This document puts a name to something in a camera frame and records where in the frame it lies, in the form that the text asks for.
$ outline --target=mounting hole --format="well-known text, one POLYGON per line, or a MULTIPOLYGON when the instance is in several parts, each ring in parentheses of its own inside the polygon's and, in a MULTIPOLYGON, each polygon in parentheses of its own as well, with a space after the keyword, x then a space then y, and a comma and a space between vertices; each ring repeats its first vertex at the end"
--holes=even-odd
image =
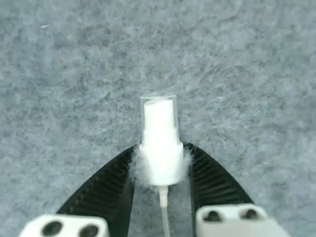
POLYGON ((88 225, 84 227, 79 234, 79 237, 95 237, 99 232, 99 228, 95 225, 88 225))
POLYGON ((57 235, 63 225, 59 221, 53 221, 48 223, 42 230, 44 236, 55 236, 57 235))
POLYGON ((259 215, 254 209, 249 209, 241 216, 241 218, 248 220, 257 220, 259 219, 259 215))
POLYGON ((204 221, 209 222, 220 222, 222 221, 220 215, 216 211, 210 211, 206 217, 204 217, 204 221))

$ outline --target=spray bottle cap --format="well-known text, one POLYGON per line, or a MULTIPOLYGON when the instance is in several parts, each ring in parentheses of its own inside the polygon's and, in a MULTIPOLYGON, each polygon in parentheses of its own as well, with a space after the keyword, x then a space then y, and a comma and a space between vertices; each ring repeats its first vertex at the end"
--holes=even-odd
POLYGON ((142 97, 141 108, 144 146, 173 146, 180 142, 175 95, 142 97))

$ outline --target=gray carpet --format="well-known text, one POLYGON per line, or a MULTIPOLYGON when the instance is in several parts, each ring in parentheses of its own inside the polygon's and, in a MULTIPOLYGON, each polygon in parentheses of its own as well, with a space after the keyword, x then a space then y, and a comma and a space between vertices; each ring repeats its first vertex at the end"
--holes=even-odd
MULTIPOLYGON (((0 0, 0 236, 55 212, 140 139, 139 96, 178 95, 180 134, 293 237, 316 236, 316 2, 0 0)), ((191 237, 188 183, 172 236, 191 237)), ((131 237, 161 237, 136 188, 131 237)))

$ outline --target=ridged rubber pad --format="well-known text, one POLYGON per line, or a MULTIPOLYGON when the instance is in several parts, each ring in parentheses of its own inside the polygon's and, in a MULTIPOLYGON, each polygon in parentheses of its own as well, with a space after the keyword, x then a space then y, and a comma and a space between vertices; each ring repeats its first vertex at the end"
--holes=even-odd
POLYGON ((193 155, 190 169, 192 227, 195 236, 196 211, 202 206, 253 203, 239 183, 210 155, 186 143, 193 155))
POLYGON ((59 214, 99 216, 112 237, 126 237, 134 196, 129 163, 134 147, 115 157, 88 179, 58 210, 59 214))
MULTIPOLYGON (((212 157, 190 143, 192 226, 195 213, 205 205, 252 203, 235 179, 212 157)), ((135 146, 127 149, 87 180, 58 210, 59 214, 99 216, 107 220, 112 237, 127 237, 134 185, 129 179, 129 163, 135 146)))

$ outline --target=clear plastic cap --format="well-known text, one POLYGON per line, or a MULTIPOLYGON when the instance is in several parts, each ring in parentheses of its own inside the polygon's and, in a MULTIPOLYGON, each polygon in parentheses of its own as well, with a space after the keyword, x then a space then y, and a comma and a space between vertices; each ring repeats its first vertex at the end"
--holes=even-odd
POLYGON ((141 97, 142 143, 159 140, 179 141, 176 95, 141 97))

